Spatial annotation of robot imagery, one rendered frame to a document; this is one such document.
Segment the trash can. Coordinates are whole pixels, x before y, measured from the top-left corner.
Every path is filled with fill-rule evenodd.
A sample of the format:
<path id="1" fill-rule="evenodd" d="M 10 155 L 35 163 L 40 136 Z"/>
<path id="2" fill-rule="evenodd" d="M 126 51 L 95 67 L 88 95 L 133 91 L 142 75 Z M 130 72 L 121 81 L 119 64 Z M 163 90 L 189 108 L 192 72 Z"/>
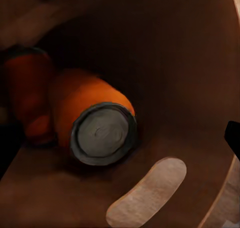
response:
<path id="1" fill-rule="evenodd" d="M 162 161 L 186 175 L 140 228 L 201 228 L 236 154 L 240 16 L 235 0 L 0 0 L 0 61 L 38 47 L 58 73 L 93 72 L 132 104 L 137 134 L 112 164 L 91 166 L 54 140 L 26 139 L 0 180 L 0 228 L 112 228 L 109 211 Z M 0 127 L 15 123 L 0 72 Z"/>

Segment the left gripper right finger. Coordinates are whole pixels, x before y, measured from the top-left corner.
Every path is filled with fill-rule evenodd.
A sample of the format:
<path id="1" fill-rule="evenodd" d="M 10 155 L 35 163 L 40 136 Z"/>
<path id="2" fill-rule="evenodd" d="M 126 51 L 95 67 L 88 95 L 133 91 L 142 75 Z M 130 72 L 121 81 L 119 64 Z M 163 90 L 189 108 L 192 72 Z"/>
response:
<path id="1" fill-rule="evenodd" d="M 240 160 L 240 122 L 229 121 L 224 138 Z"/>

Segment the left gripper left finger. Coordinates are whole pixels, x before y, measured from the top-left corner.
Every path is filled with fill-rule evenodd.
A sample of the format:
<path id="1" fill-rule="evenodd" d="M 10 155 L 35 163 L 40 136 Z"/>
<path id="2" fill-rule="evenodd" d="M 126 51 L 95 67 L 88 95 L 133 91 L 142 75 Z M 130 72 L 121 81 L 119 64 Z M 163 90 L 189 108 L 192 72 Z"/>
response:
<path id="1" fill-rule="evenodd" d="M 26 140 L 21 121 L 0 126 L 0 180 Z"/>

